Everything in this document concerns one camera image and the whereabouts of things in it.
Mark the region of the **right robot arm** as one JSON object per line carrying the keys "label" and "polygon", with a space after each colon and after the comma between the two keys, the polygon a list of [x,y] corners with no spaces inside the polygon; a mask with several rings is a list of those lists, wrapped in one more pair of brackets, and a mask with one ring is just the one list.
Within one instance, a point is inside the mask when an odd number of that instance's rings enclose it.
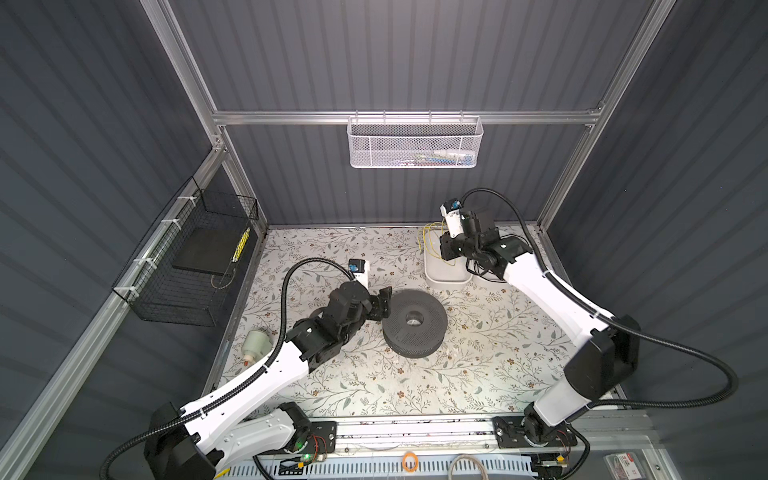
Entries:
{"label": "right robot arm", "polygon": [[[466,208],[467,199],[450,199],[440,207],[448,228],[440,238],[442,258],[464,258],[475,263],[481,274],[491,273],[524,293],[578,349],[562,379],[524,411],[518,429],[531,445],[546,445],[559,430],[596,407],[690,409],[722,402],[736,393],[739,378],[728,364],[699,349],[646,334],[632,317],[617,317],[590,301],[547,267],[529,228],[522,229],[522,237],[504,238],[492,218]],[[687,400],[606,398],[606,393],[637,370],[643,341],[710,364],[724,374],[725,386]]]}

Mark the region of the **dark grey cable spool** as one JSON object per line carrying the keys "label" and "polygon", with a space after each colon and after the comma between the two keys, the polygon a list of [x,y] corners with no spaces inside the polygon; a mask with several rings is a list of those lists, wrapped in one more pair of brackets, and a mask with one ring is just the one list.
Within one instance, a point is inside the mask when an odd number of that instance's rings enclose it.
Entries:
{"label": "dark grey cable spool", "polygon": [[391,312],[381,321],[383,337],[396,354],[420,359],[435,353],[442,345],[448,328],[448,316],[442,303],[422,290],[396,292]]}

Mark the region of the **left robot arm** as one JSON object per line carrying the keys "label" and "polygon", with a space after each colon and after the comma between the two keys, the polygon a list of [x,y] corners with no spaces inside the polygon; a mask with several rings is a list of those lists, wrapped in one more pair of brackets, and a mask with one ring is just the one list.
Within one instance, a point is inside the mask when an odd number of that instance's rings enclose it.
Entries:
{"label": "left robot arm", "polygon": [[361,280],[364,265],[362,260],[350,260],[341,270],[346,280],[331,292],[328,304],[293,326],[287,319],[291,278],[286,276],[281,286],[280,329],[269,355],[197,400],[156,409],[145,432],[106,456],[100,478],[110,478],[112,464],[136,446],[143,448],[156,479],[214,479],[243,456],[302,448],[311,423],[295,404],[283,404],[262,420],[247,417],[285,386],[330,362],[366,322],[390,315],[392,288],[370,293]]}

